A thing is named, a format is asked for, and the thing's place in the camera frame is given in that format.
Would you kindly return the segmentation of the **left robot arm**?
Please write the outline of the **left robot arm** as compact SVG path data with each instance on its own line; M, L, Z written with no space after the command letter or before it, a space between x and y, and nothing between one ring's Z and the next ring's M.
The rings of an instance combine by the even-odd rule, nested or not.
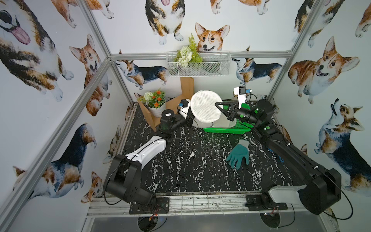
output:
M180 108L178 114L170 109L163 111L160 124L147 143L129 154L116 155L113 158L103 186L103 194L110 193L127 203L153 206L156 203L155 194L141 187L142 169L165 150L167 140L174 139L175 130L184 125L191 127L194 119L189 107Z

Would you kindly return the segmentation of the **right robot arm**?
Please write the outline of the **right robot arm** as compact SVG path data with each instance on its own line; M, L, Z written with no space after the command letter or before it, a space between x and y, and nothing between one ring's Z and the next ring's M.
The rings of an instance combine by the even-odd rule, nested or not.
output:
M277 204L293 204L305 207L319 215L341 199L341 175L335 169L326 169L285 139L280 129L271 121L272 104L259 100L253 107L231 102L217 102L217 107L228 120L250 124L260 142L283 158L285 165L300 179L300 186L272 186L269 199Z

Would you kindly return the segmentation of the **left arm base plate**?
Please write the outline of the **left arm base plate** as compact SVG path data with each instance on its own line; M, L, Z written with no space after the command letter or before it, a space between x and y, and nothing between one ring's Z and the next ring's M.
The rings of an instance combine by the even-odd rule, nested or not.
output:
M170 198L156 197L150 200L149 204L141 204L138 202L131 203L129 214L142 215L142 214L168 214L170 206Z

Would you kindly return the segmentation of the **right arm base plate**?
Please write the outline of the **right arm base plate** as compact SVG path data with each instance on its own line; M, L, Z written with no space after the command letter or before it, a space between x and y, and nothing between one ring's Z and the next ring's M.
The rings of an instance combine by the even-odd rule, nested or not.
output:
M288 206L285 203L275 203L269 195L258 194L258 195L246 195L245 207L248 207L250 211L263 211L263 210L287 210Z

